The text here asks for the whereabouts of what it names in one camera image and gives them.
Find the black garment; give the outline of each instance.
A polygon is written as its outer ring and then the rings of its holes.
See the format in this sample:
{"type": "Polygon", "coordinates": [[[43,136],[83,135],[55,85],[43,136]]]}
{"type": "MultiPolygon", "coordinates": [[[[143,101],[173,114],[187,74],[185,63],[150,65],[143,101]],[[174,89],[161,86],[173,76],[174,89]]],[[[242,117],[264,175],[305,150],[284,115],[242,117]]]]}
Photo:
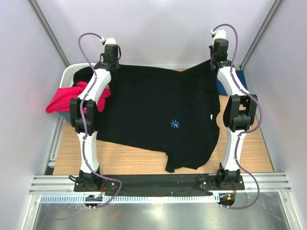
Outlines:
{"type": "MultiPolygon", "coordinates": [[[[74,82],[88,82],[92,71],[80,72],[74,82]]],[[[165,152],[169,172],[197,169],[209,160],[219,137],[220,112],[209,61],[183,72],[121,65],[109,86],[98,140],[165,152]]]]}

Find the red towel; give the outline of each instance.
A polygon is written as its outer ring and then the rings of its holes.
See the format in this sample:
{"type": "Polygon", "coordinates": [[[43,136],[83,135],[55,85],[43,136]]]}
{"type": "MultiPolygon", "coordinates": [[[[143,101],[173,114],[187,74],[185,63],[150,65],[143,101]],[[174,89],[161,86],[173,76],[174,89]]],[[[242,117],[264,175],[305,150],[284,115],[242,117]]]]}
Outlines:
{"type": "MultiPolygon", "coordinates": [[[[53,112],[69,112],[69,101],[71,98],[77,98],[84,91],[87,83],[80,81],[76,85],[69,88],[58,88],[50,104],[47,106],[46,112],[49,114],[53,112]]],[[[106,101],[105,98],[109,96],[111,96],[111,90],[104,89],[97,103],[99,112],[103,111],[106,101]]]]}

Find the wall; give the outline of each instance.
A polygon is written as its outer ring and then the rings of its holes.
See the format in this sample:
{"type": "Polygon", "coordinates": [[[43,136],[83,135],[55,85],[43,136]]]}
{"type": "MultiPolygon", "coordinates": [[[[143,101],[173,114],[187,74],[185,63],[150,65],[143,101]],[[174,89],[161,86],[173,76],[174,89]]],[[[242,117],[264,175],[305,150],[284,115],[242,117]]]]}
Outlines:
{"type": "Polygon", "coordinates": [[[263,107],[262,131],[273,164],[286,172],[305,224],[306,9],[305,0],[284,1],[244,69],[249,89],[263,107]]]}
{"type": "MultiPolygon", "coordinates": [[[[71,64],[85,62],[78,37],[94,32],[114,37],[122,64],[190,67],[210,58],[210,31],[230,23],[239,34],[235,64],[241,64],[274,0],[37,0],[71,64]]],[[[234,34],[226,28],[234,51],[234,34]]],[[[102,47],[82,40],[92,62],[102,47]]]]}
{"type": "Polygon", "coordinates": [[[64,66],[25,0],[0,1],[0,228],[20,229],[57,120],[45,107],[64,66]]]}

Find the blue logo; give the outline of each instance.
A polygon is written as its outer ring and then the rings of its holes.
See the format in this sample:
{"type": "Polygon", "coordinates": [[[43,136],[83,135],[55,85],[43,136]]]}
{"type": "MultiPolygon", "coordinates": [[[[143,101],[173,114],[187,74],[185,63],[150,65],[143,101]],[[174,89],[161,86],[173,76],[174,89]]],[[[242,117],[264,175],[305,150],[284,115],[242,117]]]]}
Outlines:
{"type": "Polygon", "coordinates": [[[179,128],[180,124],[179,124],[179,121],[175,120],[171,122],[171,127],[174,127],[174,128],[179,128]]]}

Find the wooden surface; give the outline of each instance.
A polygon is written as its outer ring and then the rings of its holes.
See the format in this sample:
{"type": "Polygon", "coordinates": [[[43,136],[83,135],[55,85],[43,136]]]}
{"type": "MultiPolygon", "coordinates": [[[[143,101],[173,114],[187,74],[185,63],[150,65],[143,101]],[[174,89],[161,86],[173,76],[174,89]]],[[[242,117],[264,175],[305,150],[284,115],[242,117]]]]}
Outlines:
{"type": "MultiPolygon", "coordinates": [[[[197,170],[181,168],[175,173],[215,173],[221,162],[226,146],[226,128],[223,125],[223,112],[228,101],[220,96],[221,112],[217,117],[220,127],[218,144],[210,160],[197,170]]],[[[166,174],[167,155],[163,152],[149,151],[129,146],[97,141],[97,157],[102,174],[166,174]]],[[[247,134],[241,156],[243,168],[250,172],[272,172],[270,160],[260,133],[247,134]]],[[[79,140],[74,128],[66,123],[59,148],[54,175],[75,175],[81,166],[79,140]]]]}

